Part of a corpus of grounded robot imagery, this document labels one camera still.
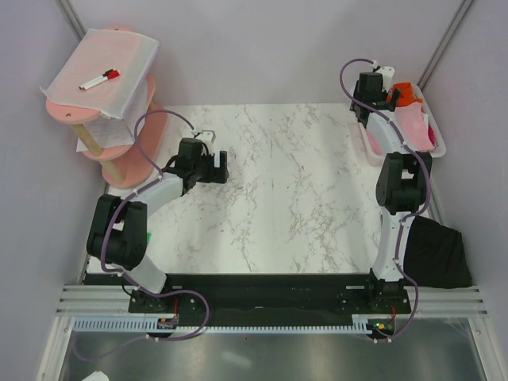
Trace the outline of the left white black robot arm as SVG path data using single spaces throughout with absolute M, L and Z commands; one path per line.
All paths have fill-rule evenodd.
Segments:
M 166 274 L 148 258 L 148 218 L 196 183 L 227 182 L 227 152 L 215 152 L 214 140 L 211 130 L 183 138 L 155 180 L 124 198 L 104 194 L 95 208 L 87 253 L 147 291 L 146 301 L 157 312 L 171 309 L 175 299 L 165 287 Z

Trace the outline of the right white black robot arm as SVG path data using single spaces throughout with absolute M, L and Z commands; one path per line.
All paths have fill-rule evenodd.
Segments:
M 395 116 L 400 93 L 391 98 L 381 71 L 362 72 L 354 87 L 351 110 L 377 141 L 384 161 L 375 187 L 382 209 L 382 232 L 378 254 L 370 270 L 370 287 L 364 305 L 382 312 L 392 299 L 401 298 L 404 286 L 403 262 L 411 225 L 428 205 L 428 180 L 432 157 L 417 152 L 403 135 Z

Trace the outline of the pink t shirt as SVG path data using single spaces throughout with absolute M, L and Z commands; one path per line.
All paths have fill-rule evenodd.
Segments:
M 366 130 L 375 153 L 381 156 L 392 152 L 404 153 L 403 144 L 416 152 L 434 150 L 428 138 L 428 118 L 424 116 L 420 103 L 397 107 L 394 112 L 383 111 L 383 115 L 388 120 L 375 113 L 368 118 Z

